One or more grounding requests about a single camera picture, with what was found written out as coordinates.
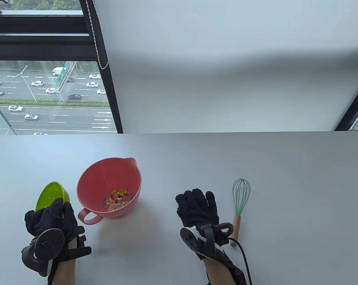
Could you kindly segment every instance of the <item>pink bowl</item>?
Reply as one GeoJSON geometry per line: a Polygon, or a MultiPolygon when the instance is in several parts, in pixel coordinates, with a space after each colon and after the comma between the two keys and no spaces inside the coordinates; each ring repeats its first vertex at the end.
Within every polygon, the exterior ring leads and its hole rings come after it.
{"type": "Polygon", "coordinates": [[[131,211],[141,191],[142,176],[133,158],[109,158],[91,165],[81,175],[77,184],[77,197],[84,209],[78,213],[78,219],[84,224],[97,224],[105,218],[119,218],[131,211]],[[104,200],[113,190],[127,189],[132,200],[122,208],[109,212],[104,200]],[[84,220],[90,212],[97,216],[84,220]]]}

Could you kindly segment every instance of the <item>street lamp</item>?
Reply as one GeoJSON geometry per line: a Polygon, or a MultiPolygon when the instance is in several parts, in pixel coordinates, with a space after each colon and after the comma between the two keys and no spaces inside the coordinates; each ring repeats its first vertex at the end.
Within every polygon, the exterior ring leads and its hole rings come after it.
{"type": "Polygon", "coordinates": [[[26,68],[27,68],[27,67],[28,67],[28,65],[26,65],[26,66],[25,66],[25,68],[23,68],[23,70],[22,70],[22,71],[21,71],[18,75],[13,76],[13,78],[15,78],[15,77],[17,77],[17,76],[21,75],[21,76],[22,76],[22,78],[23,78],[23,80],[24,80],[24,82],[26,83],[26,85],[27,85],[27,87],[28,87],[28,90],[30,90],[31,95],[33,96],[33,98],[34,98],[35,102],[37,102],[37,100],[36,100],[36,98],[35,98],[34,94],[33,94],[33,93],[32,93],[32,91],[31,91],[31,88],[28,86],[28,83],[27,83],[27,81],[24,79],[24,76],[23,76],[23,72],[26,70],[26,68]]]}

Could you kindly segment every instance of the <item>white truck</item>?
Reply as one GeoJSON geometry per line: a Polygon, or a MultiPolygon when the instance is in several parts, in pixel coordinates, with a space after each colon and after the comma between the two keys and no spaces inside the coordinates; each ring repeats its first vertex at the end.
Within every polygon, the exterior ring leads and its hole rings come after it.
{"type": "Polygon", "coordinates": [[[54,68],[52,71],[52,75],[60,75],[63,69],[63,67],[54,68]]]}

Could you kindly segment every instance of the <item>whisk wires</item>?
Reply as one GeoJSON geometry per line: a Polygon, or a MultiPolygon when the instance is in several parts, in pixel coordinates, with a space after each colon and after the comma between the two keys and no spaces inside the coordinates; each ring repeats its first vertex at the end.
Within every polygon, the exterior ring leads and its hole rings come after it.
{"type": "Polygon", "coordinates": [[[233,202],[234,209],[236,210],[236,215],[241,216],[242,210],[244,210],[249,196],[250,183],[243,178],[237,179],[233,183],[233,202]]]}

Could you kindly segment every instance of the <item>hand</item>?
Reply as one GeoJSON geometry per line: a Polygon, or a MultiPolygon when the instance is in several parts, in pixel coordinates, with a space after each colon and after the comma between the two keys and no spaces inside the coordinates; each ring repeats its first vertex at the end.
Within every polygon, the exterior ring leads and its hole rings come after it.
{"type": "MultiPolygon", "coordinates": [[[[215,196],[211,191],[207,191],[204,196],[200,189],[193,189],[177,195],[175,200],[178,203],[177,214],[183,226],[191,228],[205,223],[220,223],[215,196]]],[[[222,231],[218,231],[215,233],[215,242],[222,246],[228,244],[229,240],[222,231]]]]}
{"type": "Polygon", "coordinates": [[[39,236],[44,231],[60,229],[70,241],[75,235],[73,230],[77,227],[77,220],[69,202],[63,204],[63,199],[56,199],[52,205],[38,211],[28,211],[24,215],[27,231],[33,236],[39,236]]]}

